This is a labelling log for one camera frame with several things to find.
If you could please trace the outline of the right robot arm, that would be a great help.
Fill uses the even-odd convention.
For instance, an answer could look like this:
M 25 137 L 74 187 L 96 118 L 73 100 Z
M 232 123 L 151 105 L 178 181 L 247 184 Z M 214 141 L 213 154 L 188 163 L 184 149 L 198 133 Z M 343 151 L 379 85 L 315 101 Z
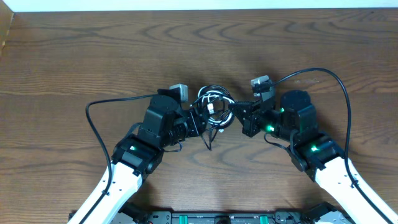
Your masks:
M 292 90 L 280 99 L 241 101 L 229 106 L 253 137 L 263 131 L 290 143 L 286 147 L 295 167 L 327 191 L 355 223 L 397 223 L 395 211 L 364 181 L 344 150 L 319 131 L 317 113 L 306 91 Z

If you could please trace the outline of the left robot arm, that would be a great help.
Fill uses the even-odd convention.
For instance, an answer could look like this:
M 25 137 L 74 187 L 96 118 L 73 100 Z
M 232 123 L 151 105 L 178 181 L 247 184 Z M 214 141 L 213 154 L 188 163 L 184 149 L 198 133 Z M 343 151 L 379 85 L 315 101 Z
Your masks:
M 69 222 L 111 223 L 159 166 L 165 147 L 201 135 L 209 117 L 204 108 L 182 109 L 177 97 L 150 95 L 150 104 L 138 133 L 129 131 L 117 143 L 113 154 L 105 155 L 106 171 Z

